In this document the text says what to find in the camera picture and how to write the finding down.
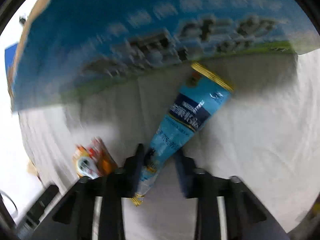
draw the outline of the snack package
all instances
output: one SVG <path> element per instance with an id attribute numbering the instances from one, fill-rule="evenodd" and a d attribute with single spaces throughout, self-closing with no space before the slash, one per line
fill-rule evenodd
<path id="1" fill-rule="evenodd" d="M 92 139 L 86 148 L 77 145 L 73 161 L 78 176 L 88 176 L 91 179 L 106 176 L 118 167 L 101 138 Z"/>
<path id="2" fill-rule="evenodd" d="M 164 162 L 204 126 L 233 91 L 231 86 L 199 63 L 191 66 L 196 71 L 180 88 L 151 140 L 138 190 L 132 199 L 136 206 L 142 203 L 143 196 L 153 186 Z"/>

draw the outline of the black cable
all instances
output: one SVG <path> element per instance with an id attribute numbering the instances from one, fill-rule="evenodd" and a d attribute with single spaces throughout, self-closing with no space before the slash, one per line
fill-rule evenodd
<path id="1" fill-rule="evenodd" d="M 11 217 L 12 217 L 12 218 L 17 217 L 17 216 L 18 216 L 18 208 L 17 208 L 17 206 L 15 205 L 15 203 L 13 202 L 12 198 L 10 198 L 10 197 L 8 196 L 8 194 L 5 193 L 5 192 L 2 191 L 2 190 L 0 190 L 0 194 L 3 195 L 3 196 L 5 196 L 6 198 L 8 198 L 8 199 L 12 202 L 12 204 L 14 205 L 14 207 L 15 207 L 16 210 L 11 214 Z"/>

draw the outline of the dark blue label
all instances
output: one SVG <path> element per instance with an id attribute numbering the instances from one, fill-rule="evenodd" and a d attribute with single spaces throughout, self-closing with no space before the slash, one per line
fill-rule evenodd
<path id="1" fill-rule="evenodd" d="M 179 94 L 169 110 L 169 115 L 196 132 L 210 114 L 202 107 L 204 101 L 197 103 L 183 94 Z"/>

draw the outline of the white cloth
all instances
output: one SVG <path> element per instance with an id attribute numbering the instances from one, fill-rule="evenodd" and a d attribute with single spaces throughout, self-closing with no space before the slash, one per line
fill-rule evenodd
<path id="1" fill-rule="evenodd" d="M 259 54 L 202 63 L 235 87 L 231 99 L 184 147 L 214 176 L 237 175 L 286 231 L 303 218 L 320 190 L 320 50 Z M 188 63 L 118 84 L 66 106 L 20 113 L 26 150 L 44 183 L 62 191 L 76 179 L 74 145 L 100 136 L 121 166 L 146 147 L 190 74 Z M 183 199 L 170 159 L 135 207 L 123 200 L 126 237 L 192 239 L 196 200 Z"/>

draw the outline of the blue tube package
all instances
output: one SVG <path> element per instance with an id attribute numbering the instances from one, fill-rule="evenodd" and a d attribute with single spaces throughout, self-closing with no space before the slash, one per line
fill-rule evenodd
<path id="1" fill-rule="evenodd" d="M 138 190 L 132 201 L 142 203 L 145 193 L 153 186 L 164 162 L 200 130 L 207 120 L 227 101 L 232 87 L 199 63 L 164 116 L 153 136 L 148 160 L 142 169 Z"/>

